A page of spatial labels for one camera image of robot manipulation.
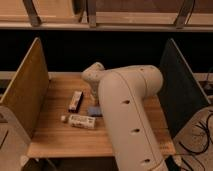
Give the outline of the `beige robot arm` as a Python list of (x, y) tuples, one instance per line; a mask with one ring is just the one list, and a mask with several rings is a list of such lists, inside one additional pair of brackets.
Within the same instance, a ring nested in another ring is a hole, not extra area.
[(143, 107), (163, 85), (160, 70), (153, 65), (105, 69), (96, 62), (82, 79), (100, 105), (119, 171), (168, 171)]

